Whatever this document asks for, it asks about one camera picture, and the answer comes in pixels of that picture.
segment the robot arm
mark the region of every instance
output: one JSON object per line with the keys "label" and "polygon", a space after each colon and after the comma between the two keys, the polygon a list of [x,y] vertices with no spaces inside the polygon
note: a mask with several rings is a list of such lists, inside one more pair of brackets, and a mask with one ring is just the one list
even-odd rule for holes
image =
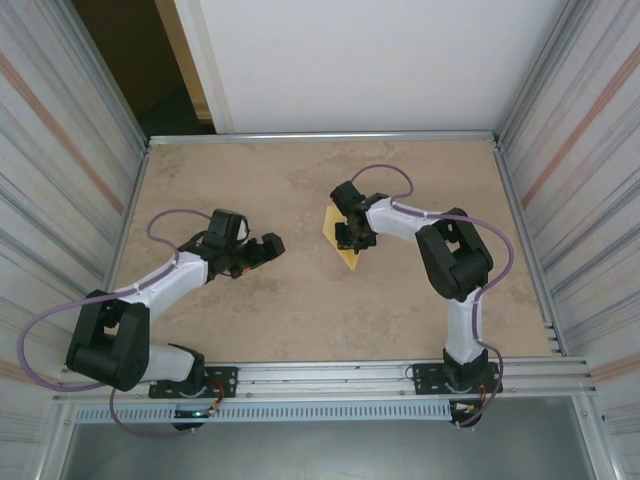
{"label": "robot arm", "polygon": [[[244,273],[284,253],[280,237],[249,239],[246,217],[227,210],[213,212],[206,231],[179,248],[178,261],[165,265],[120,291],[127,296],[86,305],[67,352],[70,370],[127,391],[140,382],[169,380],[186,395],[204,383],[203,355],[177,345],[150,345],[150,326],[174,302],[212,281],[218,275],[239,278]],[[150,285],[149,280],[175,267]],[[94,291],[89,297],[104,295]],[[113,334],[109,329],[118,327]]]}
{"label": "robot arm", "polygon": [[[378,234],[418,246],[431,285],[447,302],[444,360],[449,383],[465,390],[477,382],[488,363],[488,352],[474,338],[472,309],[476,293],[487,284],[493,260],[473,225],[431,216],[439,212],[392,205],[384,194],[366,198],[351,182],[339,185],[331,199],[346,219],[336,224],[339,249],[365,250],[376,245]],[[466,216],[461,209],[448,213]],[[479,304],[478,336],[482,335],[481,308]]]}

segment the corrugated metal panel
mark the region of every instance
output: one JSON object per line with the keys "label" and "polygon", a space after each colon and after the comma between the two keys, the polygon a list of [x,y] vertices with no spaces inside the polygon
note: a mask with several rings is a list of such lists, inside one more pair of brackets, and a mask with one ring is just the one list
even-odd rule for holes
{"label": "corrugated metal panel", "polygon": [[625,468],[637,473],[640,3],[591,2],[572,28],[500,138],[565,348],[586,356]]}
{"label": "corrugated metal panel", "polygon": [[[51,395],[17,365],[34,314],[105,281],[144,138],[64,2],[0,3],[0,471],[33,468]],[[56,377],[76,312],[36,327],[27,353]]]}

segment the beige tabletop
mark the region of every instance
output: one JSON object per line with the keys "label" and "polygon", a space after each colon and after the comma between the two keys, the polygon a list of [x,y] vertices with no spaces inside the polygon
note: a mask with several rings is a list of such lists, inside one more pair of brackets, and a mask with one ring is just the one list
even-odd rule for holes
{"label": "beige tabletop", "polygon": [[[484,337],[506,356],[549,355],[535,293],[486,141],[165,145],[151,152],[126,243],[118,286],[164,263],[170,252],[145,236],[156,213],[175,207],[249,217],[252,233],[273,231],[286,253],[237,280],[218,277],[175,303],[152,327],[157,343],[177,343],[208,361],[339,361],[440,358],[445,301],[431,288],[418,249],[378,236],[355,271],[322,234],[329,193],[359,168],[405,169],[416,191],[409,205],[470,216],[503,229],[515,266],[484,304]],[[373,170],[356,182],[365,194],[404,191],[397,173]],[[165,217],[155,232],[177,244],[206,228],[194,215]],[[502,242],[480,232],[495,261]]]}

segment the doorway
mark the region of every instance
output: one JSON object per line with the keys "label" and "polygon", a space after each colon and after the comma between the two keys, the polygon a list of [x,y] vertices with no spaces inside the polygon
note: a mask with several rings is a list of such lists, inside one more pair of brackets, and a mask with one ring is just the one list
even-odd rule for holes
{"label": "doorway", "polygon": [[197,75],[185,66],[190,54],[186,39],[180,44],[184,33],[172,0],[73,0],[73,5],[146,137],[215,133],[210,116],[207,122],[194,107],[201,94],[191,79]]}

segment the yellow object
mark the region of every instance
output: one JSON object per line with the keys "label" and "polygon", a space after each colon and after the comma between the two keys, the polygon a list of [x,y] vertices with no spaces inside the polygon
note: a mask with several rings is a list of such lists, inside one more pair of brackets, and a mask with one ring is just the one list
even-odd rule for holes
{"label": "yellow object", "polygon": [[358,262],[358,255],[353,250],[338,250],[338,243],[336,242],[336,223],[344,222],[344,217],[336,207],[327,207],[327,213],[324,216],[324,226],[322,227],[322,233],[327,237],[329,243],[336,249],[338,255],[344,260],[351,270],[356,269],[356,263]]}

